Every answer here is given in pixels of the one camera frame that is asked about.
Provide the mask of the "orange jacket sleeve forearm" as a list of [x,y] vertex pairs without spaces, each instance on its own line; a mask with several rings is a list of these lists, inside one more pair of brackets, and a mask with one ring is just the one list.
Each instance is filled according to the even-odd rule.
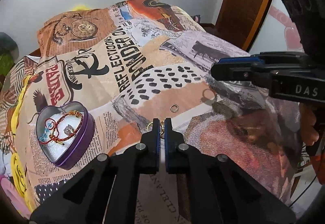
[[324,150],[319,155],[311,156],[311,163],[316,177],[321,185],[325,185],[325,154]]

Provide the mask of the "right hand holding gripper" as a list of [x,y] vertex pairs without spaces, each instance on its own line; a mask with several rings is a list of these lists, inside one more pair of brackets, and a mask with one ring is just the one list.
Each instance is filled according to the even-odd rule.
[[301,139],[307,146],[312,146],[319,139],[319,133],[314,128],[316,116],[309,105],[300,103],[299,110]]

